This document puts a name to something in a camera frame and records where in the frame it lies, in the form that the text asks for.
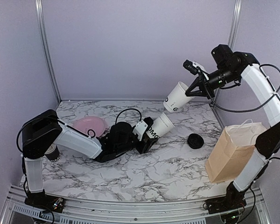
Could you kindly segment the white paper cup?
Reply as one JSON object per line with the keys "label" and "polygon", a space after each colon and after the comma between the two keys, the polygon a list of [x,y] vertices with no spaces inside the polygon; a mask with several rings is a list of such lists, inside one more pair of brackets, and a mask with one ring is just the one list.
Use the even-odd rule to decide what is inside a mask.
{"label": "white paper cup", "polygon": [[163,101],[163,105],[169,112],[176,112],[178,109],[183,107],[189,101],[193,100],[194,97],[186,96],[185,92],[188,86],[179,81],[174,89],[169,93],[169,95]]}
{"label": "white paper cup", "polygon": [[153,125],[147,130],[146,134],[151,139],[158,139],[168,133],[175,126],[171,120],[162,113],[154,122]]}

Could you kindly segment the black cup lid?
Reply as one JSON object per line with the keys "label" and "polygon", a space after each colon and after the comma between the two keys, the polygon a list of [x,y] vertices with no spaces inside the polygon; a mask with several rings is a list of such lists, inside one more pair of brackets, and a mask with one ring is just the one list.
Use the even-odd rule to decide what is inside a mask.
{"label": "black cup lid", "polygon": [[188,136],[187,143],[192,149],[200,149],[204,145],[204,140],[199,134],[192,133]]}

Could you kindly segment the brown paper bag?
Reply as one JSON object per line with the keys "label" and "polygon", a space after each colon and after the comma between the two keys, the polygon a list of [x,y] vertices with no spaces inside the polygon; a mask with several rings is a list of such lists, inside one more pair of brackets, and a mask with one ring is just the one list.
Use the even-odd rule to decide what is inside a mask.
{"label": "brown paper bag", "polygon": [[262,123],[252,119],[226,126],[205,163],[210,182],[235,179],[251,158],[256,138],[264,131]]}

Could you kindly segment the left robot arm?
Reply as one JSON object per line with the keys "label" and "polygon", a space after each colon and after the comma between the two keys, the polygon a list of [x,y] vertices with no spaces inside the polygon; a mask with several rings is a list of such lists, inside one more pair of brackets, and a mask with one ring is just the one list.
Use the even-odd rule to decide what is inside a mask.
{"label": "left robot arm", "polygon": [[56,111],[47,110],[24,123],[16,136],[16,146],[22,153],[22,170],[28,186],[28,197],[40,208],[48,206],[42,182],[42,158],[58,161],[58,147],[79,152],[97,162],[114,160],[136,149],[146,153],[157,142],[150,129],[155,121],[151,117],[140,119],[135,126],[116,121],[103,137],[89,136],[61,121]]}

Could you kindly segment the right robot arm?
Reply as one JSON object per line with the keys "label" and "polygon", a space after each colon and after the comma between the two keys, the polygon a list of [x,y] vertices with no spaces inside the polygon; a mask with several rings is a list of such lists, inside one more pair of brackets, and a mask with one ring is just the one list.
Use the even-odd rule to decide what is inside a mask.
{"label": "right robot arm", "polygon": [[273,86],[268,75],[263,71],[265,64],[260,64],[252,53],[234,52],[228,45],[219,44],[211,54],[217,65],[217,70],[212,73],[207,73],[192,61],[186,60],[183,63],[187,71],[197,76],[185,91],[185,95],[213,100],[214,90],[222,89],[230,82],[240,85],[241,81],[244,81],[251,88],[260,105],[241,111],[219,105],[217,108],[232,113],[248,113],[262,108],[270,125],[269,129],[256,138],[251,158],[239,176],[228,185],[226,195],[220,201],[226,209],[232,209],[244,198],[252,183],[265,172],[280,149],[280,87]]}

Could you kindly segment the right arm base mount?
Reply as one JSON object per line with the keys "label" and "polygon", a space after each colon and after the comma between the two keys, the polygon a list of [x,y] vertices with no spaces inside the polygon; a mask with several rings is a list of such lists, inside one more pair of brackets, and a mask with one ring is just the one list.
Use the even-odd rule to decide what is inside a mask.
{"label": "right arm base mount", "polygon": [[238,208],[245,208],[246,205],[247,203],[245,199],[229,203],[227,202],[226,197],[222,196],[207,199],[203,204],[203,208],[207,210],[209,214],[215,214],[220,212],[226,212],[229,210],[235,210]]}

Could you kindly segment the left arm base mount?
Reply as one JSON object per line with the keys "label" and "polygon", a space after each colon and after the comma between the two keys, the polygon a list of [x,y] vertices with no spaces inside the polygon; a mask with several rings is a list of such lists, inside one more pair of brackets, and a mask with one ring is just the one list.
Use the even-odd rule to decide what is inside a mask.
{"label": "left arm base mount", "polygon": [[57,196],[37,196],[26,197],[24,203],[26,205],[44,209],[52,212],[62,213],[64,209],[65,199]]}

